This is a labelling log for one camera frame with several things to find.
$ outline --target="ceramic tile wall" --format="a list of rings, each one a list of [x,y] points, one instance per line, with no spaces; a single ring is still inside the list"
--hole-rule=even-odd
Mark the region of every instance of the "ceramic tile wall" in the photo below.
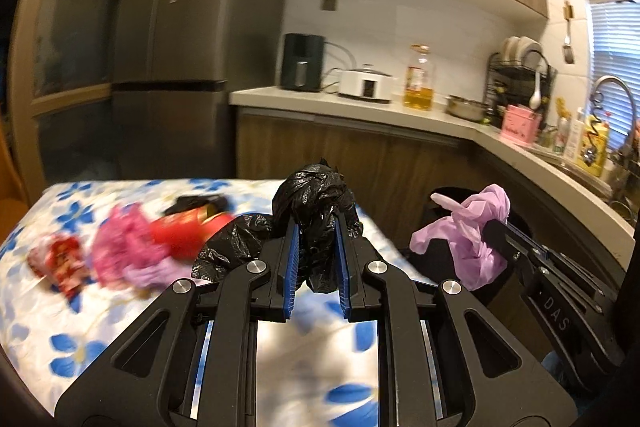
[[[590,74],[590,37],[586,0],[568,0],[574,6],[575,19],[572,22],[572,38],[575,64],[565,64],[562,56],[562,44],[566,35],[566,22],[562,12],[565,0],[548,0],[549,20],[542,26],[524,26],[518,31],[539,40],[546,57],[559,71],[556,78],[553,97],[562,96],[569,110],[575,114],[578,107],[584,106],[588,95]],[[549,112],[548,121],[555,124],[555,105]]]
[[[447,94],[481,100],[487,57],[516,30],[456,0],[338,0],[335,12],[322,11],[321,0],[286,0],[285,6],[283,33],[323,35],[347,47],[359,65],[395,76],[398,94],[410,45],[430,45],[439,100]],[[327,47],[325,70],[349,66],[344,53]]]

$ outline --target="black plastic bag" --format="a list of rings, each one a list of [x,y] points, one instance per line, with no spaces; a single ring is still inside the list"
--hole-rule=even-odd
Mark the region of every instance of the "black plastic bag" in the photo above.
[[[335,282],[334,213],[342,212],[351,237],[362,235],[353,193],[340,172],[324,158],[290,175],[273,197],[274,237],[287,230],[289,217],[300,226],[298,287],[306,284],[315,293],[331,293]]]
[[[262,245],[271,238],[272,221],[269,214],[236,217],[202,247],[191,276],[217,282],[234,268],[258,259]]]
[[[175,203],[166,209],[162,215],[171,216],[194,208],[200,208],[206,204],[212,204],[218,212],[225,212],[229,208],[229,202],[221,194],[203,194],[201,196],[178,196]]]

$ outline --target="trash bin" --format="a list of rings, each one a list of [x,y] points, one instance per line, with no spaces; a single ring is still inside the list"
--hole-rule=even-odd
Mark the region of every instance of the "trash bin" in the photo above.
[[[420,227],[418,227],[418,229],[422,229],[438,219],[447,217],[451,214],[448,210],[445,210],[438,204],[431,201],[431,195],[434,193],[442,194],[443,196],[447,196],[458,203],[462,203],[469,196],[478,194],[478,191],[462,187],[436,188],[429,194],[429,200],[425,205],[422,213],[422,219],[420,221]],[[519,229],[522,233],[532,237],[530,226],[522,216],[513,209],[511,209],[509,213],[509,223]],[[418,272],[435,283],[440,283],[445,279],[458,279],[458,277],[456,277],[453,259],[449,250],[449,244],[446,239],[433,239],[429,244],[429,248],[423,255],[414,253],[408,248],[402,250],[401,253],[406,257],[409,263],[418,270]],[[472,291],[473,295],[482,302],[482,304],[487,306],[498,294],[502,286],[504,286],[504,284],[509,280],[512,273],[513,266],[511,266],[511,264],[507,265],[507,268],[498,275],[495,281]]]

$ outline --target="rice cooker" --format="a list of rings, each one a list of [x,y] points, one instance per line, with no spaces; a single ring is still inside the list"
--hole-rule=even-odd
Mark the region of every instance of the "rice cooker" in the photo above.
[[[343,70],[340,74],[338,94],[349,98],[369,100],[369,102],[391,102],[395,79],[386,73],[364,64],[355,70]]]

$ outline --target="floral bedsheet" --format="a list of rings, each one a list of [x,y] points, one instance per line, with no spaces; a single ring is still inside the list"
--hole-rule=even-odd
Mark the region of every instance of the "floral bedsheet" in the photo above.
[[[65,230],[89,248],[114,204],[141,201],[161,216],[184,194],[223,193],[235,214],[271,213],[281,181],[152,180],[54,185],[0,247],[0,344],[34,396],[53,413],[65,389],[158,295],[88,284],[71,302],[26,263],[44,235]],[[363,211],[364,235],[386,261],[424,280]],[[196,377],[197,417],[204,355]],[[378,417],[375,323],[350,325],[337,293],[296,293],[286,324],[260,323],[257,350],[258,427],[374,427]]]

